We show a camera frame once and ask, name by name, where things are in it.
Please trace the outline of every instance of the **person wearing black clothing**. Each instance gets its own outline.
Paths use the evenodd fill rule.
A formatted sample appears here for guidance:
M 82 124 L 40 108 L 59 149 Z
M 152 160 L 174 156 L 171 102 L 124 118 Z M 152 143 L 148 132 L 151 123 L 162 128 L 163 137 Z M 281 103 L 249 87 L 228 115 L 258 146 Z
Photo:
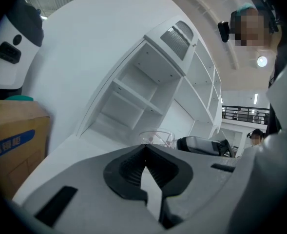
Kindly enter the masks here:
M 236 42 L 242 46 L 261 46 L 276 53 L 274 70 L 269 80 L 269 87 L 274 83 L 279 74 L 287 65 L 287 25 L 276 12 L 279 18 L 279 32 L 270 34 L 264 25 L 263 16 L 251 4 L 244 4 L 241 8 L 231 13 L 230 27 L 235 35 Z M 268 127 L 266 136 L 276 133 L 281 129 L 274 109 L 270 105 Z

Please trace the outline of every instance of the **blue label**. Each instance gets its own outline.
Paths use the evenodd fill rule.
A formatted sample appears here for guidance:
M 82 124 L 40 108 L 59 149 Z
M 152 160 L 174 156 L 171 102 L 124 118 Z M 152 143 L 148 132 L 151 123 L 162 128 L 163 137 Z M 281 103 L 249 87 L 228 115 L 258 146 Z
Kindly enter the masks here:
M 29 130 L 19 135 L 11 136 L 0 141 L 0 156 L 29 142 L 35 135 L 35 130 Z

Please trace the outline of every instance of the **round ceiling light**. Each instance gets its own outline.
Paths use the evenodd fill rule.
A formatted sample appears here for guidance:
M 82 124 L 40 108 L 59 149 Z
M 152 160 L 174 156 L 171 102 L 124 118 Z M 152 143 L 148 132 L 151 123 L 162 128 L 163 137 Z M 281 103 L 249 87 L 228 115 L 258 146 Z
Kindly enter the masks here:
M 264 66 L 266 66 L 267 63 L 268 63 L 268 60 L 265 57 L 259 57 L 257 59 L 257 64 L 259 67 L 264 67 Z

